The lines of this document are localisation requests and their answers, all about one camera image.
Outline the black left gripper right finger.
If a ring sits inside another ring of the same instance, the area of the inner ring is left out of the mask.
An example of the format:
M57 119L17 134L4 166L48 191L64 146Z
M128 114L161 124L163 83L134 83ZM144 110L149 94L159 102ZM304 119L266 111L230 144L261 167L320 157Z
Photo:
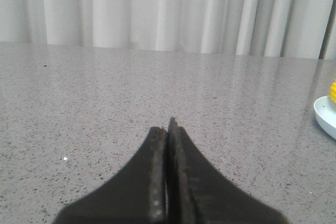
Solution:
M175 118L168 127L166 157L169 223L289 223L223 176Z

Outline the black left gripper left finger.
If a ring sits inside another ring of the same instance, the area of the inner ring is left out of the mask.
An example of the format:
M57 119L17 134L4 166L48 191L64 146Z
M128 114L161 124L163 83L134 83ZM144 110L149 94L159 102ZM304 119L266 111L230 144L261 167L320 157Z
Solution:
M66 206L54 223L165 223L166 138L166 130L150 128L117 174Z

